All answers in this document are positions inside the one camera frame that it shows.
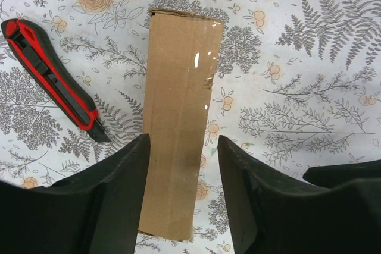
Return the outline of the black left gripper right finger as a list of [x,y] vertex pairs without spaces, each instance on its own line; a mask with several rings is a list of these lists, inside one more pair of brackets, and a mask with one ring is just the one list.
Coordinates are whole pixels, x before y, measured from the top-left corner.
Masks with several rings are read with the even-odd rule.
[[315,186],[226,136],[218,140],[218,161],[236,253],[380,252],[380,178]]

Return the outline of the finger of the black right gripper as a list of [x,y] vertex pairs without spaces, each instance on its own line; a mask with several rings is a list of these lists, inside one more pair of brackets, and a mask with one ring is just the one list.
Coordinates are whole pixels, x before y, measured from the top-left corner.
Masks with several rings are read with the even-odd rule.
[[380,160],[310,167],[303,179],[315,186],[332,188],[355,179],[380,178]]

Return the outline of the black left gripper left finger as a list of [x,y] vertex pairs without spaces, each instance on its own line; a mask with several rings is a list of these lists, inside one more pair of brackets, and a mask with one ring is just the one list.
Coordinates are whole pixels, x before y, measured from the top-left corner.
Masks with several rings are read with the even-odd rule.
[[2,253],[133,253],[150,154],[141,134],[49,187],[1,183]]

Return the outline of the small cardboard express box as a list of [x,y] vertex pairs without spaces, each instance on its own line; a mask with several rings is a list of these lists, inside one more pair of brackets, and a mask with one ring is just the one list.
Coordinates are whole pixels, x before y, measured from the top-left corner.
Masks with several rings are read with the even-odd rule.
[[174,10],[150,15],[142,131],[151,149],[139,230],[190,240],[224,23]]

